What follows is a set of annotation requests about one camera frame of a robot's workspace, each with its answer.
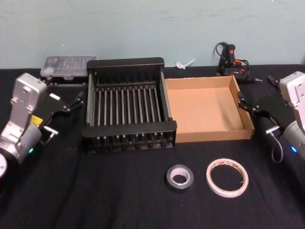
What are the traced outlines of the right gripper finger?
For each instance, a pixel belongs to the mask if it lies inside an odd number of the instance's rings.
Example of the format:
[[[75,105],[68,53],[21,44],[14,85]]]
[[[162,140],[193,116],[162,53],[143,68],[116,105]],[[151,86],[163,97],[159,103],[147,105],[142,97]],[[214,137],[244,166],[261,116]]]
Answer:
[[[259,105],[252,105],[241,92],[238,92],[237,96],[238,106],[248,112],[251,117],[256,117],[260,111]]]
[[[267,82],[274,87],[277,91],[281,91],[279,81],[275,79],[273,76],[268,75],[267,76]]]

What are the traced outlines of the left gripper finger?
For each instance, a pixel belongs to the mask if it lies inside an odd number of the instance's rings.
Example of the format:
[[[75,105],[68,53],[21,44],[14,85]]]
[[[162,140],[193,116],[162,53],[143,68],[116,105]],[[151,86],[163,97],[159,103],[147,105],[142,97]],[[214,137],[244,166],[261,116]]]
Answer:
[[[48,86],[48,85],[50,85],[52,83],[53,76],[49,75],[47,77],[40,77],[39,80],[42,81],[43,83],[45,83]]]
[[[82,100],[83,95],[84,95],[84,92],[83,92],[83,91],[80,91],[80,92],[77,94],[76,98],[74,99],[74,101],[73,101],[71,104],[65,105],[65,106],[63,107],[63,112],[65,112],[65,113],[68,114],[68,113],[71,113],[71,112],[73,112],[74,110],[76,110],[76,109],[82,107],[83,104],[84,104],[84,102],[83,102],[83,100]]]

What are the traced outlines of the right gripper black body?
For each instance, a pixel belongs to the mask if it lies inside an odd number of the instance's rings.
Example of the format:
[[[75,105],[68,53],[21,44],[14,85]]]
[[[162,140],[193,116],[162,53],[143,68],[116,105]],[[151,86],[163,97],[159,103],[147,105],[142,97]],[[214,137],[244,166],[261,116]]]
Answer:
[[[284,131],[292,122],[295,116],[292,108],[283,99],[281,94],[268,94],[258,101],[259,111],[255,113],[256,117],[265,117],[270,119],[275,125]]]

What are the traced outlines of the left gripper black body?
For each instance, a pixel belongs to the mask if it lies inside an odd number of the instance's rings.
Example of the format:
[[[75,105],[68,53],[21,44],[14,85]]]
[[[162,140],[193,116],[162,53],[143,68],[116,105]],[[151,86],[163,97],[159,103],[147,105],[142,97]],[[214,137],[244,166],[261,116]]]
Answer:
[[[70,107],[60,97],[55,94],[49,94],[34,110],[31,116],[31,123],[35,127],[42,129],[56,117],[68,115],[69,113]]]

